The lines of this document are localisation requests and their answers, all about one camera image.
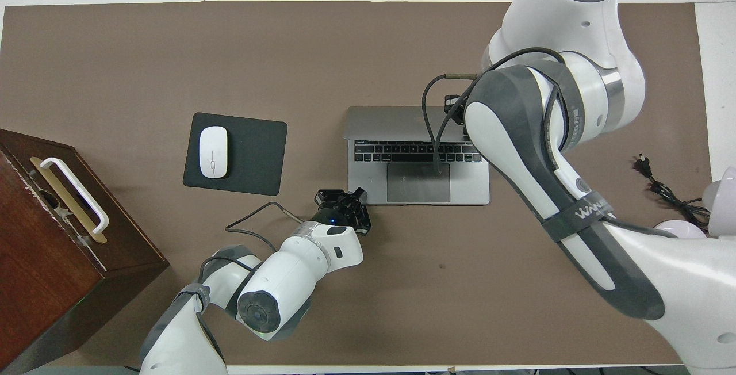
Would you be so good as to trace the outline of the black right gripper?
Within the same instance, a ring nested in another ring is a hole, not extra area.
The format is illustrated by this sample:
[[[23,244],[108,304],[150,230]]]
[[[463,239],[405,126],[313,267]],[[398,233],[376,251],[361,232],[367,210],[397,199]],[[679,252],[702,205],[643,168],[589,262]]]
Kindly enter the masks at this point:
[[[444,112],[447,118],[459,126],[465,126],[465,108],[467,97],[464,95],[446,95],[444,98]]]

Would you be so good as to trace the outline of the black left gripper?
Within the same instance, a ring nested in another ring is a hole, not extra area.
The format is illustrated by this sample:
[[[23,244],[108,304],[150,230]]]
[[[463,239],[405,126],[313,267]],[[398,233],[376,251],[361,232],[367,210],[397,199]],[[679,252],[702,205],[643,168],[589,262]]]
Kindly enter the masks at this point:
[[[366,190],[358,187],[354,192],[342,189],[320,189],[316,192],[315,203],[318,210],[313,221],[333,225],[355,227],[359,235],[366,235],[371,230],[368,213],[361,213],[361,204],[366,203]]]

